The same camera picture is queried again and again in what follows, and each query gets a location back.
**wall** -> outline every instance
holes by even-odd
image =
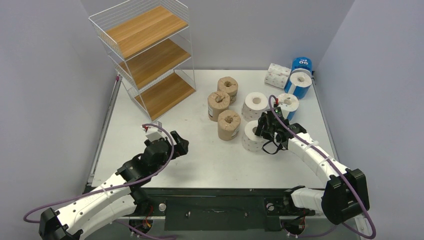
[[[82,192],[115,73],[79,1],[1,1],[0,23],[0,233],[39,240],[22,217]]]
[[[367,176],[377,239],[423,239],[424,1],[356,0],[316,70],[340,161]]]
[[[123,0],[81,0],[89,15]],[[268,69],[323,57],[354,0],[181,0],[196,69]]]

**wooden plank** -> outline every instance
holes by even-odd
[[[188,52],[170,39],[166,39],[127,61],[126,64],[131,71],[135,84],[138,89],[141,89],[188,58],[190,58]],[[120,66],[127,71],[123,62],[120,63]]]
[[[141,93],[141,97],[151,120],[154,121],[194,92],[194,88],[178,74],[172,73]],[[135,100],[143,106],[139,96],[136,96]]]
[[[163,6],[157,6],[106,33],[119,45],[123,57],[128,59],[187,26],[187,22]]]

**wire shelf rack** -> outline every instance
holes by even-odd
[[[183,3],[178,0],[127,0],[91,15],[89,20],[98,38],[110,49],[107,50],[109,58],[118,74],[125,79],[122,83],[129,97],[151,120],[154,120],[152,116],[157,118],[159,113],[152,112],[155,108],[151,107],[151,101],[157,100],[150,97],[153,94],[149,91],[158,92],[158,87],[154,86],[161,81],[167,81],[161,85],[163,88],[172,88],[175,84],[179,89],[184,81],[187,84],[186,92],[182,93],[184,95],[191,92],[188,88],[196,90],[189,8]],[[170,46],[181,56],[170,56],[171,59],[162,65],[159,61],[149,62],[152,58],[149,56],[167,58],[166,54],[171,50],[162,51],[164,45]],[[187,68],[188,65],[190,69],[182,69],[182,66]],[[152,69],[157,71],[146,77],[146,73]]]

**robotic arm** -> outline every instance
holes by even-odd
[[[294,137],[279,123],[273,112],[290,130],[310,144],[306,145]],[[329,155],[318,146],[318,142],[314,141],[300,124],[290,124],[289,120],[283,117],[278,102],[274,105],[274,108],[262,113],[258,120],[255,135],[278,144],[280,149],[289,150],[296,154],[321,182],[326,184],[324,191],[305,188],[304,186],[297,186],[287,190],[287,194],[284,196],[284,206],[286,208],[293,211],[310,209],[324,213],[328,220],[335,225],[362,213],[359,203],[345,182],[327,162],[328,158],[318,154],[311,146],[315,146],[326,156]],[[350,170],[332,157],[329,160],[347,178],[362,200],[366,210],[369,210],[370,203],[364,173],[359,169]]]
[[[171,159],[187,154],[189,142],[181,138],[176,131],[170,134],[176,143]],[[141,186],[151,179],[137,184],[131,183],[158,171],[170,158],[172,148],[163,132],[157,128],[147,127],[146,136],[144,153],[125,162],[116,173],[92,191],[99,193],[80,198],[58,210],[52,208],[45,210],[41,214],[39,224],[41,238],[83,240],[113,220],[132,214],[137,207],[142,208],[146,205],[144,203],[148,201],[148,196]],[[121,185],[127,186],[109,189]]]

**white wire frame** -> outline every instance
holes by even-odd
[[[135,18],[145,12],[148,12],[152,10],[153,8],[156,8],[158,6],[162,6],[166,8],[168,11],[182,19],[187,23],[187,27],[180,29],[179,31],[175,32],[174,34],[170,35],[169,37],[162,39],[159,42],[156,42],[154,45],[144,49],[143,51],[138,52],[136,55],[132,56],[131,58],[125,59],[123,56],[123,53],[118,45],[118,43],[107,34],[107,30],[120,25],[132,18]],[[101,12],[98,12],[94,15],[91,15],[89,17],[89,20],[91,21],[91,24],[93,25],[99,39],[110,49],[108,51],[108,55],[110,59],[112,60],[114,67],[116,71],[123,76],[128,83],[130,83],[131,88],[125,87],[125,89],[128,92],[128,95],[133,100],[134,103],[136,103],[140,109],[142,109],[144,112],[147,113],[149,118],[151,117],[146,109],[146,105],[144,103],[143,98],[141,97],[141,93],[150,88],[151,86],[159,83],[163,79],[165,79],[167,76],[169,76],[172,73],[177,73],[184,81],[186,81],[192,88],[196,89],[196,81],[195,81],[195,74],[194,74],[194,61],[193,61],[193,46],[192,46],[192,37],[191,37],[191,31],[190,31],[190,18],[189,18],[189,8],[181,3],[178,0],[127,0],[124,1],[116,6],[110,7],[106,10],[103,10]],[[182,33],[184,30],[188,29],[188,36],[183,36]],[[141,89],[137,88],[137,85],[134,81],[133,75],[131,73],[131,70],[127,64],[129,60],[132,58],[138,56],[139,54],[151,49],[152,47],[156,46],[157,44],[160,44],[161,42],[165,41],[166,39],[171,38],[172,36],[178,35],[185,41],[189,43],[190,48],[190,55],[191,57],[184,60],[177,66],[175,66],[173,69],[170,69],[163,75],[159,76],[157,79],[150,82],[148,85],[144,86]],[[113,57],[111,57],[111,54],[114,53],[118,58],[124,63],[126,66],[126,70],[124,70],[117,61],[114,60]],[[186,62],[187,60],[191,59],[192,62],[192,71],[193,71],[193,77],[189,77],[184,71],[187,70],[181,70],[180,65]],[[141,104],[135,99],[136,96],[139,96],[141,99]]]

